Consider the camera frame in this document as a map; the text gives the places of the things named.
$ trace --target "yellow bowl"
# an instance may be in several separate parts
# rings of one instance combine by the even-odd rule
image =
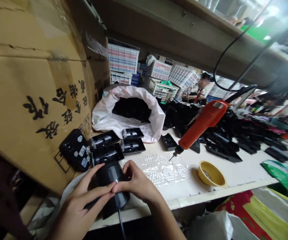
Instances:
[[[226,187],[224,175],[211,163],[201,161],[198,168],[198,176],[206,185],[213,187]]]

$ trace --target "black power cord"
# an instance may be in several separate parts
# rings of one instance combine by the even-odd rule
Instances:
[[[120,218],[120,224],[121,224],[121,229],[122,229],[124,240],[126,240],[126,236],[125,236],[125,232],[124,232],[124,226],[123,226],[123,221],[122,221],[121,210],[118,210],[118,217]]]
[[[217,70],[217,67],[219,65],[219,62],[220,60],[223,58],[224,54],[227,52],[227,50],[238,40],[240,39],[254,24],[255,22],[259,19],[259,17],[262,15],[262,13],[267,9],[267,7],[271,4],[273,0],[270,0],[266,5],[265,7],[260,11],[260,13],[255,17],[255,19],[253,20],[253,22],[251,24],[249,24],[249,26],[246,28],[246,30],[244,32],[242,32],[237,38],[234,39],[234,41],[232,41],[228,47],[226,47],[226,49],[223,51],[223,53],[221,54],[221,56],[219,57],[217,63],[216,63],[216,66],[215,66],[215,69],[214,69],[214,74],[213,74],[213,78],[214,78],[214,82],[215,84],[217,85],[217,87],[223,89],[223,90],[226,90],[226,91],[230,91],[230,92],[238,92],[239,90],[232,90],[232,89],[228,89],[228,88],[224,88],[222,86],[220,86],[217,81],[216,81],[216,70]]]

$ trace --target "white workbench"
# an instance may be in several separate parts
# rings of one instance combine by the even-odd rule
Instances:
[[[170,133],[174,140],[178,143],[179,138],[176,137],[173,129],[163,131],[162,135],[167,133]],[[170,209],[173,210],[277,183],[278,181],[271,177],[260,165],[261,162],[267,159],[274,160],[263,151],[267,147],[268,146],[266,144],[262,144],[262,150],[258,151],[254,155],[250,155],[249,153],[240,149],[238,155],[243,162],[239,163],[232,163],[207,152],[204,144],[200,145],[200,154],[197,154],[191,149],[185,150],[180,155],[180,158],[181,161],[188,166],[189,170],[194,167],[198,168],[200,161],[211,162],[224,174],[228,187],[209,187],[203,184],[200,179],[195,179],[193,176],[191,176],[189,179],[184,181],[158,187],[158,190],[167,201]],[[164,150],[161,140],[156,143],[145,144],[145,148],[145,152],[142,152],[136,156],[171,153]],[[148,215],[150,215],[150,211],[147,205],[133,195],[131,195],[130,201],[122,211],[123,222],[139,219]],[[91,230],[118,223],[118,213],[115,213],[105,220],[97,219]]]

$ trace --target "hand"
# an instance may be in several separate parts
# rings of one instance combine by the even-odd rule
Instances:
[[[99,164],[93,167],[79,182],[74,191],[68,196],[59,216],[55,227],[48,235],[48,240],[82,240],[88,230],[93,225],[97,215],[103,209],[105,204],[115,194],[111,193],[113,186],[116,182],[112,182],[105,187],[97,187],[90,191],[87,191],[88,185],[91,182],[92,176],[105,164]],[[86,204],[96,199],[101,198],[94,204],[94,206],[88,210],[83,209]]]
[[[123,173],[132,179],[128,182],[119,182],[113,189],[113,193],[131,192],[145,203],[155,203],[163,199],[154,184],[145,176],[141,169],[129,160],[123,168]]]

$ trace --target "orange electric screwdriver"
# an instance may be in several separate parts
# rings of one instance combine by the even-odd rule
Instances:
[[[181,140],[179,140],[172,158],[177,157],[177,155],[181,154],[185,149],[189,149],[207,128],[215,127],[226,113],[227,108],[228,103],[224,100],[213,100],[201,109],[201,112],[196,116],[195,123],[188,129]]]

